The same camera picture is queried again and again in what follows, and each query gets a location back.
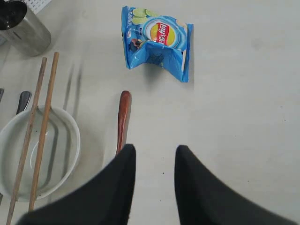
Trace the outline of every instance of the bowl rim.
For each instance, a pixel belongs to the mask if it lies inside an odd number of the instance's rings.
[[[45,105],[39,105],[38,109],[40,110],[44,110]],[[76,154],[75,154],[75,158],[71,164],[70,169],[67,171],[67,173],[65,174],[65,176],[51,189],[49,189],[46,192],[43,192],[41,194],[39,194],[37,196],[37,200],[42,199],[47,197],[48,195],[52,194],[54,191],[56,191],[67,179],[68,177],[71,175],[71,173],[73,172],[73,170],[75,169],[77,163],[78,163],[78,158],[79,158],[79,154],[80,154],[80,146],[81,146],[81,137],[80,137],[80,132],[79,132],[79,128],[78,125],[75,121],[75,119],[64,109],[59,108],[59,107],[53,107],[51,106],[51,109],[53,109],[54,111],[59,111],[60,113],[62,113],[64,116],[66,116],[67,120],[71,123],[71,126],[73,127],[75,133],[76,133],[76,138],[77,138],[77,148],[76,148]],[[17,114],[16,116],[14,116],[8,123],[7,125],[5,125],[5,127],[0,131],[0,136],[2,135],[3,132],[5,132],[5,130],[7,129],[7,127],[10,126],[11,123],[13,123],[15,120],[18,120],[19,117],[23,116],[26,113],[30,113],[31,109],[27,109],[24,110],[23,112]],[[0,193],[2,193],[4,196],[6,197],[11,197],[11,194],[9,194],[6,190],[2,189],[0,186]],[[29,199],[26,198],[20,198],[17,200],[18,202],[29,202]]]

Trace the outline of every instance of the table surface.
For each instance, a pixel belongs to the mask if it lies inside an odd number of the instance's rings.
[[[58,51],[52,105],[73,115],[81,132],[75,172],[36,207],[75,190],[114,157],[119,98],[129,90],[127,142],[137,151],[130,225],[179,224],[173,183],[179,144],[232,189],[300,222],[300,1],[127,1],[194,23],[190,83],[154,65],[125,67],[123,4],[53,0],[38,14],[52,34],[45,54],[30,58],[0,46],[0,128],[14,116],[20,92],[34,92],[42,56],[49,59],[44,104]],[[9,201],[0,207],[1,224]],[[17,203],[14,222],[27,208]]]

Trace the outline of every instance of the stainless steel cup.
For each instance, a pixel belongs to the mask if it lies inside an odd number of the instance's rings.
[[[21,0],[10,0],[2,4],[0,35],[18,51],[29,56],[43,53],[51,42],[49,30]]]

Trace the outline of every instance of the blue chip bag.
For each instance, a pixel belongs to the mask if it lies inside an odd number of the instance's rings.
[[[153,63],[188,82],[192,24],[145,8],[123,7],[122,35],[126,66]]]

